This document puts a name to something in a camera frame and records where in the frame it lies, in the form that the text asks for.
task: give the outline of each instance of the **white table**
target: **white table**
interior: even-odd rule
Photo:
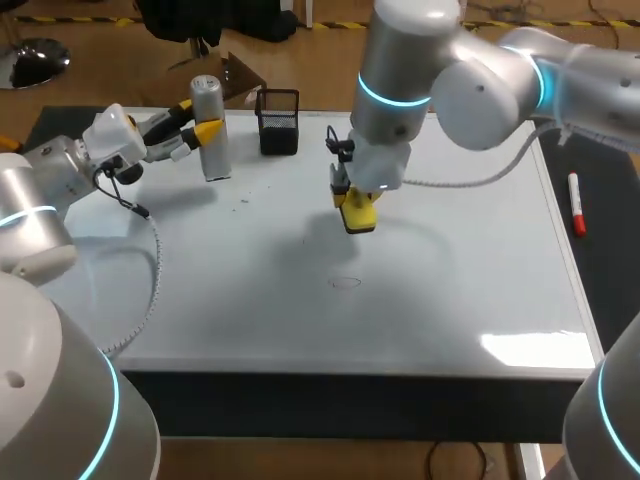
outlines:
[[[121,368],[587,376],[603,353],[537,143],[491,186],[389,192],[376,231],[349,236],[329,192],[328,123],[346,136],[347,114],[301,113],[298,155],[264,158],[253,114],[230,112],[230,180],[205,183],[196,153],[122,188],[159,221],[166,259],[157,314]],[[407,177],[483,178],[532,128],[472,153],[429,115]],[[153,237],[99,194],[66,225],[81,261],[45,290],[110,344],[145,312]]]

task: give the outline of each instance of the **power cord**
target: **power cord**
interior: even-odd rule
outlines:
[[[493,7],[470,2],[467,4],[467,7],[486,12],[489,18],[496,22],[526,22],[529,19],[545,20],[545,18],[542,17],[544,6],[533,0],[520,0],[517,5],[503,4]],[[611,25],[602,12],[593,6],[593,0],[587,0],[587,7],[591,13],[606,23],[605,26],[609,28],[613,34],[614,48],[618,50],[620,48],[620,35],[616,27]]]
[[[435,477],[433,476],[433,456],[436,453],[436,450],[438,449],[438,447],[440,447],[440,445],[442,445],[443,442],[436,442],[434,443],[431,448],[429,449],[429,451],[427,452],[427,456],[424,459],[424,478],[425,480],[435,480]],[[471,443],[471,445],[473,445],[473,447],[476,449],[476,451],[478,452],[478,456],[480,457],[480,466],[481,466],[481,470],[480,470],[480,476],[478,477],[479,480],[483,480],[487,474],[487,454],[484,452],[484,450],[482,449],[482,447],[480,446],[480,444],[478,444],[477,442],[469,442]]]
[[[527,153],[527,150],[529,150],[529,147],[531,147],[531,144],[533,144],[533,142],[535,142],[536,139],[540,135],[542,135],[543,133],[546,133],[546,132],[548,132],[550,130],[555,130],[557,128],[559,128],[559,127],[555,122],[545,123],[545,124],[541,125],[540,127],[538,127],[525,140],[524,144],[522,145],[522,147],[520,148],[520,150],[516,154],[515,158],[509,163],[509,165],[504,167],[502,170],[500,170],[495,175],[491,175],[490,177],[484,178],[482,180],[474,180],[474,181],[471,181],[471,182],[452,183],[452,182],[425,182],[425,181],[422,181],[422,180],[406,180],[405,179],[405,180],[402,181],[402,183],[407,184],[407,185],[415,185],[415,186],[418,186],[418,187],[431,187],[431,188],[475,188],[475,187],[483,187],[485,185],[489,185],[491,183],[497,182],[501,178],[503,178],[503,177],[507,176],[509,173],[511,173],[511,171],[514,168],[516,168],[518,166],[518,164],[520,163],[520,161],[524,158],[524,155]]]
[[[155,312],[156,306],[158,304],[158,298],[160,296],[160,281],[162,278],[162,270],[163,270],[163,262],[164,262],[162,240],[160,239],[160,231],[158,229],[158,224],[156,223],[155,219],[149,214],[149,210],[147,210],[146,208],[144,208],[143,206],[137,203],[132,203],[132,202],[129,202],[128,200],[123,199],[122,196],[120,195],[120,190],[118,189],[118,185],[116,184],[115,176],[116,176],[117,169],[121,167],[122,167],[121,159],[115,159],[115,160],[111,160],[103,163],[93,173],[93,185],[96,187],[98,191],[100,191],[107,197],[113,198],[114,200],[116,200],[122,207],[126,208],[127,210],[131,210],[133,213],[135,213],[136,215],[139,215],[140,217],[145,219],[147,222],[149,222],[153,230],[153,237],[156,243],[156,275],[153,281],[151,301],[149,302],[147,313],[145,314],[142,322],[140,322],[138,325],[132,328],[125,337],[123,337],[113,345],[101,349],[102,353],[104,353],[109,358],[114,358],[118,354],[120,354],[122,351],[124,351],[131,344],[131,342],[133,342],[136,339],[136,337],[140,335],[142,330],[144,330],[144,328],[147,326],[147,323],[153,316],[153,313]],[[107,177],[109,180],[111,180],[111,185],[113,187],[113,191],[115,192],[115,195],[106,191],[100,186],[100,183],[98,182],[98,177],[100,176],[101,173],[104,174],[104,176]]]
[[[620,35],[618,34],[618,30],[616,29],[616,27],[611,25],[611,23],[609,23],[609,20],[607,20],[607,17],[605,17],[600,10],[593,6],[593,0],[587,0],[587,6],[589,7],[590,12],[594,13],[598,18],[600,18],[600,20],[607,23],[607,25],[609,26],[609,30],[611,30],[611,33],[613,33],[614,48],[618,50],[620,48]]]
[[[487,7],[475,2],[467,3],[468,8],[486,12],[489,18],[496,22],[526,22],[527,19],[534,16],[530,11],[533,7],[541,14],[544,7],[532,0],[520,0],[518,5],[496,5],[495,7]]]
[[[607,147],[615,148],[616,150],[620,150],[627,153],[636,153],[640,154],[640,145],[634,145],[624,140],[620,140],[617,138],[609,137],[607,135],[602,135],[599,133],[592,132],[591,130],[587,130],[586,128],[577,127],[575,125],[571,125],[565,123],[560,125],[556,121],[551,121],[540,125],[536,128],[525,140],[524,144],[516,154],[515,158],[502,170],[500,170],[495,175],[491,175],[490,177],[484,178],[482,180],[474,180],[470,182],[425,182],[422,180],[411,180],[405,179],[402,183],[406,185],[414,185],[418,187],[431,187],[431,188],[475,188],[475,187],[483,187],[485,185],[490,185],[492,183],[497,182],[501,178],[507,176],[514,168],[518,166],[518,164],[524,158],[524,155],[529,150],[529,147],[536,141],[538,137],[542,134],[549,132],[551,130],[562,130],[562,135],[560,136],[560,144],[564,145],[564,142],[571,136],[571,134],[576,133],[583,137],[588,138],[589,140],[593,140],[594,142],[601,143],[602,145],[606,145]]]

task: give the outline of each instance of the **red marker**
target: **red marker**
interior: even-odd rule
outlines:
[[[569,195],[571,196],[573,230],[578,237],[584,237],[587,234],[587,225],[584,223],[584,216],[582,215],[582,201],[580,200],[580,187],[578,186],[576,172],[569,174]]]

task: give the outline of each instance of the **spray can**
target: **spray can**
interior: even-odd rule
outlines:
[[[224,120],[224,100],[222,84],[211,75],[199,75],[191,81],[191,102],[196,123],[210,120]],[[202,173],[207,182],[231,176],[229,162],[229,139],[227,124],[220,129],[216,138],[200,148]]]

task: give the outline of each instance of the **black mesh pen holder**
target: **black mesh pen holder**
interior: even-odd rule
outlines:
[[[298,90],[263,88],[258,91],[256,115],[263,155],[298,152]]]

